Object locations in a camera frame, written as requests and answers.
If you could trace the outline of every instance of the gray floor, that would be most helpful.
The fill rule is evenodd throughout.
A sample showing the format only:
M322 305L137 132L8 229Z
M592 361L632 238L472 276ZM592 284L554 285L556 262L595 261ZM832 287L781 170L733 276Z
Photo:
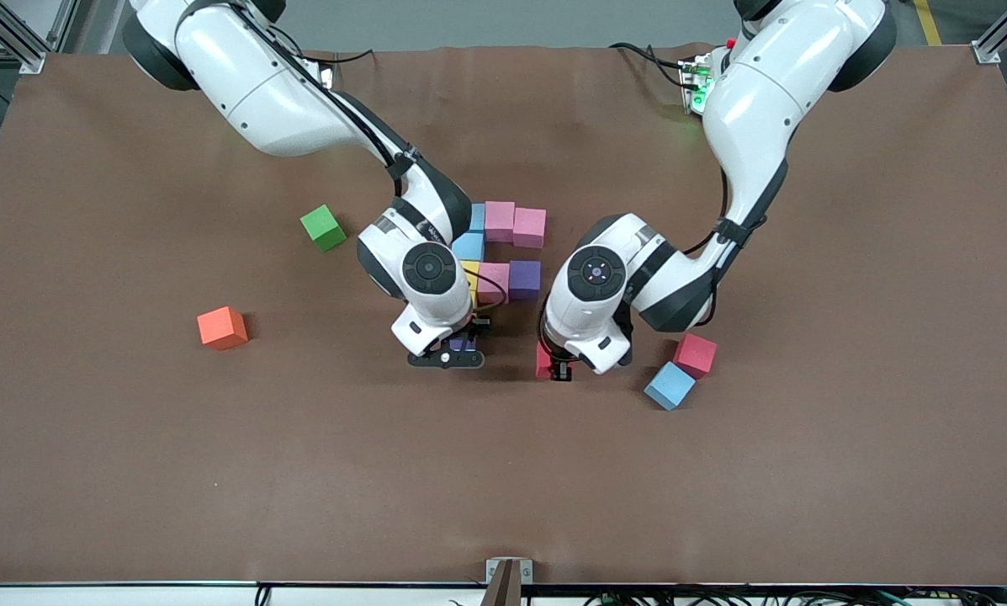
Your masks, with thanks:
M946 42L977 37L1007 7L1007 0L928 0ZM73 51L125 53L121 26L126 0L89 0L74 28ZM910 3L891 0L899 44L925 43ZM722 42L738 31L729 0L596 0L580 10L570 0L289 0L280 26L304 48L338 51L420 50L438 46L606 46L633 42L675 46ZM1007 77L1007 58L1003 66ZM0 93L9 97L18 77L0 69ZM0 100L0 124L4 115Z

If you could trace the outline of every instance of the green cube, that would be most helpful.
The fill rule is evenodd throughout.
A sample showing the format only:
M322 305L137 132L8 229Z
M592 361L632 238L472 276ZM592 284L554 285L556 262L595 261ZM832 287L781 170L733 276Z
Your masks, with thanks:
M322 252L329 252L345 241L345 234L338 226L338 221L334 220L334 215L327 209L327 204L309 212L302 217L304 231L308 232L308 238L315 242L315 246Z

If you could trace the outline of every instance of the yellow floor line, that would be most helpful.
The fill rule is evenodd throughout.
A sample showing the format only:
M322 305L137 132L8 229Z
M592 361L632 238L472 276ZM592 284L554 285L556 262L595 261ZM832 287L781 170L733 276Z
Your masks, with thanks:
M929 1L914 0L914 10L917 11L917 20L922 22L922 31L925 33L925 43L930 46L941 46L941 33L938 33L938 22L932 20L932 12L929 10Z

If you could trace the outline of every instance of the orange cube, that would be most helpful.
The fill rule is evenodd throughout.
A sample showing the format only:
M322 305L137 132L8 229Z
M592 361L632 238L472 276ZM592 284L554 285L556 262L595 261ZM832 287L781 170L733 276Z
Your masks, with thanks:
M230 307L196 316L196 326L200 329L200 342L215 351L249 342L249 334L245 330L245 318Z

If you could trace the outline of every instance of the purple cube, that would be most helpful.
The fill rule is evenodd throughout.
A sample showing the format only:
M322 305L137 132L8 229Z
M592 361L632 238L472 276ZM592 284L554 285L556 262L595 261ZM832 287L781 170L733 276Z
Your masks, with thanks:
M511 279L508 289L511 300L538 300L541 298L541 262L511 261Z
M462 347L462 338L460 336L452 336L447 341L447 346L452 351L460 350ZM476 337L465 337L465 350L466 351L476 351L477 350L477 338Z

